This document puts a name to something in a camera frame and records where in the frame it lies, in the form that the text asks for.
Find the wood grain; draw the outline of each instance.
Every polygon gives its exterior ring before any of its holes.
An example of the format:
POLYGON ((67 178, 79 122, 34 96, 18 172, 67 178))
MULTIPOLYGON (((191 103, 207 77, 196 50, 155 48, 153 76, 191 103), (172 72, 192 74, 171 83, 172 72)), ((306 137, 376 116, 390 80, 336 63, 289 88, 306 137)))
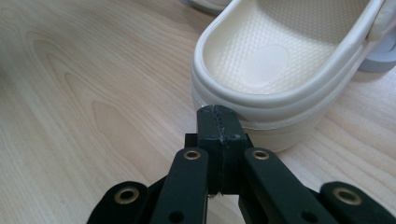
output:
MULTIPOLYGON (((190 65, 213 17, 178 0, 3 0, 0 223, 85 223, 112 186, 167 174, 195 133, 190 65)), ((396 214, 396 70, 357 74, 279 157, 312 189, 341 180, 396 214)), ((235 197, 208 223, 243 223, 235 197)))

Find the wooden floor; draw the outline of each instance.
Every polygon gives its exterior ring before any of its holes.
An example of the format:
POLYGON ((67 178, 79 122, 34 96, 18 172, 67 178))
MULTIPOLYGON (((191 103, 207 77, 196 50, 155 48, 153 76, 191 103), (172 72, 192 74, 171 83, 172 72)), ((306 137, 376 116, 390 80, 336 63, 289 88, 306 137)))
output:
MULTIPOLYGON (((190 66, 214 17, 180 0, 2 0, 0 223, 85 223, 105 192, 167 174, 195 133, 190 66)), ((278 154, 308 187, 351 183, 396 214, 396 70, 357 74, 278 154)), ((235 197, 208 223, 243 223, 235 197)))

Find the light wood surface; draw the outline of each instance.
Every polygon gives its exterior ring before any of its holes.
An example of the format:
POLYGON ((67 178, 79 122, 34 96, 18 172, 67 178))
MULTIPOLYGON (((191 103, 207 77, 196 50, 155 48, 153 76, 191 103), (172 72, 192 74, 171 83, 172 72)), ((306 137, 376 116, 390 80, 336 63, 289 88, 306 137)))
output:
MULTIPOLYGON (((167 174, 195 133, 190 65, 214 17, 179 0, 2 0, 0 223, 85 223, 105 192, 167 174)), ((279 153, 318 190, 341 180, 396 214, 396 70, 357 74, 279 153)), ((236 197, 208 223, 243 223, 236 197)))

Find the textured footbed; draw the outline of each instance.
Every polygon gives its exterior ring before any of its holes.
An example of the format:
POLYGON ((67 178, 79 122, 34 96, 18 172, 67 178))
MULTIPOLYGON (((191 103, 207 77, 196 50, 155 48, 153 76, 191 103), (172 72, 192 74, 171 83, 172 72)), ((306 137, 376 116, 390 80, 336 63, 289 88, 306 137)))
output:
POLYGON ((251 94, 287 91, 311 78, 345 38, 368 0, 246 0, 204 46, 210 76, 251 94))

